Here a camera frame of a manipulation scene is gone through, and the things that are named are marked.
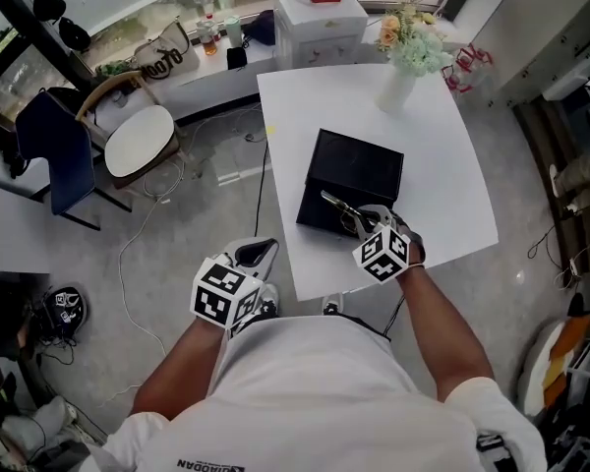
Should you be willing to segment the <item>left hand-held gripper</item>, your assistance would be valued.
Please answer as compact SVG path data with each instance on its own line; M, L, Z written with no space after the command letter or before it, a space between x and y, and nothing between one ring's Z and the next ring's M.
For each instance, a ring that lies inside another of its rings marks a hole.
M274 238L253 237L205 258L193 280L190 311L224 330L236 328L256 310L277 253Z

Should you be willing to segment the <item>black box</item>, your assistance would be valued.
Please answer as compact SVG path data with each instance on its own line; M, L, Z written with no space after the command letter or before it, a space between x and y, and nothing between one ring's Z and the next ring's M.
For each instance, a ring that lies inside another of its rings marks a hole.
M351 207L395 204L404 154L319 130L296 222L341 236L357 236L350 216L322 197L327 192Z

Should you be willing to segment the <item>person's right forearm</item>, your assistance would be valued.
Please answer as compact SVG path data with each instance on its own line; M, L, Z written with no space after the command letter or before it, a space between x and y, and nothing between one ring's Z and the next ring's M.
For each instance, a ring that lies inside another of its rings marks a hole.
M419 351L439 401L464 382L494 376L487 354L467 321L421 264L397 276Z

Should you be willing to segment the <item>person's left forearm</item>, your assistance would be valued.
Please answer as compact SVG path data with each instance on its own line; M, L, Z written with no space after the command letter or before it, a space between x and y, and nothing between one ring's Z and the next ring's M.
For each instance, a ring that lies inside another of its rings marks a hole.
M172 420L204 400L224 335L223 328L195 318L139 387L130 414L151 412Z

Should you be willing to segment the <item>white vase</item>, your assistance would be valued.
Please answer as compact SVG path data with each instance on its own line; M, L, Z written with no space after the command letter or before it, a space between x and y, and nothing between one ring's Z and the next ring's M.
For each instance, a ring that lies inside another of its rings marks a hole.
M387 114L399 113L416 84L412 74L393 68L377 98L377 107Z

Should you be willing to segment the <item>person's white t-shirt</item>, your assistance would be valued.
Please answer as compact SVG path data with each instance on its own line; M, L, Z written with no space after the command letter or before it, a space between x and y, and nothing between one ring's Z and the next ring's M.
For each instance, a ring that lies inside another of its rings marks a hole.
M339 317L232 338L203 401L128 417L79 472L547 472L539 432L488 378L421 393L379 336Z

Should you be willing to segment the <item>wooden chair white seat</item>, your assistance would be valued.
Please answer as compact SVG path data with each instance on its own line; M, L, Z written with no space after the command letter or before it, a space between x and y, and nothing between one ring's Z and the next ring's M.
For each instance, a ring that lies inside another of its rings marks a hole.
M126 83L141 88L151 105L134 113L114 132L107 134L87 117L87 113L105 95ZM104 139L104 162L117 190L129 189L134 182L146 177L152 169L173 156L180 158L184 165L190 163L190 157L182 151L181 132L177 124L139 71L121 73L102 82L85 99L76 120L92 134Z

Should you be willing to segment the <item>white window bench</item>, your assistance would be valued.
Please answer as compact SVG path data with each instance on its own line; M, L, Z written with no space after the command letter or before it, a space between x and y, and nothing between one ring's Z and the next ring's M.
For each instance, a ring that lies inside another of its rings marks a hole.
M223 38L218 44L220 48L211 56L204 55L201 47L196 48L200 58L197 70L148 84L180 126L185 124L186 117L200 111L258 93L257 75L276 70L272 46L252 41L245 49L247 65L242 69L230 70L225 50L229 41ZM0 156L1 189L30 197L48 184L48 165L45 160L33 160L23 175L13 179Z

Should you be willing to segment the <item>pastel flower bouquet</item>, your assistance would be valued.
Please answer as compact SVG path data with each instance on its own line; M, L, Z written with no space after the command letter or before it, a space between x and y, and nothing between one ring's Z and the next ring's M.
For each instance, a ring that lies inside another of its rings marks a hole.
M421 78L450 66L453 57L443 48L436 18L418 9L417 0L401 0L381 19L377 48L402 75Z

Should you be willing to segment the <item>black tray with grippers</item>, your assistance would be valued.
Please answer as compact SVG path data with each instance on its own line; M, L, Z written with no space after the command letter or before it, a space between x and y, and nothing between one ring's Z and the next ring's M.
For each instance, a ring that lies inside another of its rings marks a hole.
M85 295L74 284L50 288L42 305L53 333L63 338L73 338L88 317Z

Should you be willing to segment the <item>amber drink jar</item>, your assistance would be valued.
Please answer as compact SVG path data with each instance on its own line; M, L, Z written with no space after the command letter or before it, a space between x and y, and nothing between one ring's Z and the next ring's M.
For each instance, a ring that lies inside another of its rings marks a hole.
M197 33L206 56L214 55L217 52L215 34L211 20L201 20L197 23Z

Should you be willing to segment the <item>white and orange cushion seat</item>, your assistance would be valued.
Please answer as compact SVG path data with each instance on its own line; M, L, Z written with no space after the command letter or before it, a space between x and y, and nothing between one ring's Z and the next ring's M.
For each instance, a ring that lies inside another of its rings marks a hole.
M553 321L540 330L517 384L517 406L526 417L549 409L566 390L566 369L589 325L590 316L585 315Z

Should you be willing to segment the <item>pale green tumbler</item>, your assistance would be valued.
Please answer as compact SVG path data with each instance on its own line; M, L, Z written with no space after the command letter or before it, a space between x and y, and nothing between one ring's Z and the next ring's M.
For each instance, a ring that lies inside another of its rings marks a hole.
M232 48L243 46L243 33L240 18L238 16L229 16L224 20L226 34Z

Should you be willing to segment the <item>blue chair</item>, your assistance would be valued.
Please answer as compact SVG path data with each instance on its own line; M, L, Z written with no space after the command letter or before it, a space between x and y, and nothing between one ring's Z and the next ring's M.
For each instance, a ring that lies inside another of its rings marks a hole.
M51 212L94 231L100 227L69 213L90 194L126 212L132 209L96 186L88 130L50 90L40 91L18 114L15 130L25 160L47 161Z

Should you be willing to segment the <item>black cap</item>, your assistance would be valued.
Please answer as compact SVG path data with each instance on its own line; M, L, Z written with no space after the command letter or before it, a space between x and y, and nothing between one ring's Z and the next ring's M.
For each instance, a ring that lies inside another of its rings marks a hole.
M84 52L89 49L89 34L72 20L62 17L59 20L59 35L63 43L71 50Z
M33 0L34 16L41 22L56 23L65 14L67 4L64 0Z

